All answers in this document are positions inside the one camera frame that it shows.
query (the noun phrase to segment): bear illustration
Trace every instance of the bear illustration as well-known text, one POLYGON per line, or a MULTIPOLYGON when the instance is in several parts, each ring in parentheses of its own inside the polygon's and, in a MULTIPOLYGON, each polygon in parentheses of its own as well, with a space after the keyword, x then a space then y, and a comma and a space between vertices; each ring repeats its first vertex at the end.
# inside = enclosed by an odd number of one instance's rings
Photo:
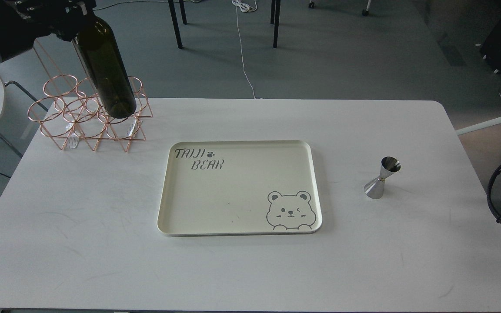
POLYGON ((316 222, 316 214, 310 205, 311 195, 306 191, 285 196, 272 191, 268 194, 268 201, 270 210, 266 220, 274 230, 311 230, 316 222))

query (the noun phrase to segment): dark green glass bottle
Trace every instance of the dark green glass bottle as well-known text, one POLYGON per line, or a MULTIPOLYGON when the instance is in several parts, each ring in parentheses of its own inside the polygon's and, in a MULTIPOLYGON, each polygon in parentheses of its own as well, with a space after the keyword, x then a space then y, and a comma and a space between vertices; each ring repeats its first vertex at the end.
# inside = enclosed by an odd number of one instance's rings
POLYGON ((123 119, 137 109, 125 65, 111 27, 89 12, 88 25, 73 43, 96 87, 102 105, 111 117, 123 119))

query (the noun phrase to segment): jigger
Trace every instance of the jigger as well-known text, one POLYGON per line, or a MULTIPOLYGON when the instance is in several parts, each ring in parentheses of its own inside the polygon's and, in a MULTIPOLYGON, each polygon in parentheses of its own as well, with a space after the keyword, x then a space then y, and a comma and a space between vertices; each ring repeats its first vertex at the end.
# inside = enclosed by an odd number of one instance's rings
POLYGON ((399 161, 396 158, 392 158, 391 156, 383 158, 382 165, 380 167, 380 176, 364 185, 364 193, 372 199, 382 198, 386 178, 390 177, 400 169, 401 164, 399 164, 399 161))

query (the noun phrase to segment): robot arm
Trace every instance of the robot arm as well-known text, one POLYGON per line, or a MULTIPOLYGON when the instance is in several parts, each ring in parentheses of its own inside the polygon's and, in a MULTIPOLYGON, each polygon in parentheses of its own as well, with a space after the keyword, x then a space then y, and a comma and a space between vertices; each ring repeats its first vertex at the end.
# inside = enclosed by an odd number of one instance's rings
POLYGON ((0 0, 0 63, 51 33, 71 41, 86 26, 95 0, 0 0))

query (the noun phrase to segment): serving tray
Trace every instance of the serving tray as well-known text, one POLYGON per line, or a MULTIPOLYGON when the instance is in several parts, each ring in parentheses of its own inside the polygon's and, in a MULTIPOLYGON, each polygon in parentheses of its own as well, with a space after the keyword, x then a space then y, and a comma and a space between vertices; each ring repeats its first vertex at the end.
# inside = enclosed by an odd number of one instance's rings
POLYGON ((157 218, 164 234, 312 233, 320 225, 308 143, 211 141, 171 147, 157 218))

